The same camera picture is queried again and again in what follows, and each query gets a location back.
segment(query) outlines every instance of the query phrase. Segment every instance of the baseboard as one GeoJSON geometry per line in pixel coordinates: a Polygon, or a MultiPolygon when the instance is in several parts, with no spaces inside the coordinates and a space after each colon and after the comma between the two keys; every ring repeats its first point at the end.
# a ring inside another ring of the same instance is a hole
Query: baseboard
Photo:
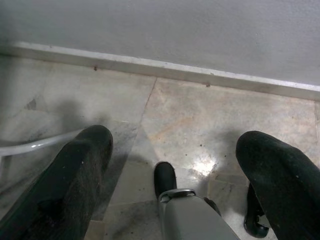
{"type": "Polygon", "coordinates": [[[1,43],[0,54],[320,101],[320,86],[316,85],[137,57],[27,42],[1,43]]]}

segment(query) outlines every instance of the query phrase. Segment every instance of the white cable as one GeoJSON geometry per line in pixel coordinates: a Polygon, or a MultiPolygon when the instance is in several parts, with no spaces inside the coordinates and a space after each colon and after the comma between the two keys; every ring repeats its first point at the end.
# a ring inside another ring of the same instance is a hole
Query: white cable
{"type": "Polygon", "coordinates": [[[57,144],[59,142],[70,141],[74,139],[81,131],[82,129],[61,134],[58,136],[53,136],[46,139],[22,144],[22,145],[0,147],[0,159],[1,159],[1,156],[11,156],[11,155],[28,153],[34,150],[38,150],[44,147],[57,144]]]}

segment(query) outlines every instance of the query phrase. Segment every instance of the white skirting board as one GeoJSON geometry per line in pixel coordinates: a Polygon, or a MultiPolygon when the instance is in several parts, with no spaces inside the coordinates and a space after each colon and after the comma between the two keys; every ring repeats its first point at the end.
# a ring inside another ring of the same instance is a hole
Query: white skirting board
{"type": "Polygon", "coordinates": [[[27,42],[0,43],[0,54],[320,101],[320,86],[316,85],[131,56],[27,42]]]}

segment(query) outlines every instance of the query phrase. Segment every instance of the white wall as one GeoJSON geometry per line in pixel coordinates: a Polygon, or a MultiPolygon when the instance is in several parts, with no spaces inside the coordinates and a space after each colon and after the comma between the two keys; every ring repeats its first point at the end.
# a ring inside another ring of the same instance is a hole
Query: white wall
{"type": "Polygon", "coordinates": [[[1,0],[0,38],[320,85],[317,0],[1,0]]]}

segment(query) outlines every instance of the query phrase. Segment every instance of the marble floor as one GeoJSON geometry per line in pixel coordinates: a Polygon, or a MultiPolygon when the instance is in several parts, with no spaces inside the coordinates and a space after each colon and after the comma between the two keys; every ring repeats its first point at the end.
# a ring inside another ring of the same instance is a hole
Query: marble floor
{"type": "MultiPolygon", "coordinates": [[[[181,188],[219,207],[242,240],[248,180],[235,156],[250,130],[301,149],[318,167],[318,102],[90,67],[0,56],[0,144],[102,124],[114,152],[86,240],[161,240],[153,168],[172,163],[181,188]]],[[[4,157],[0,218],[62,144],[4,157]]],[[[272,231],[267,238],[275,240],[272,231]]]]}

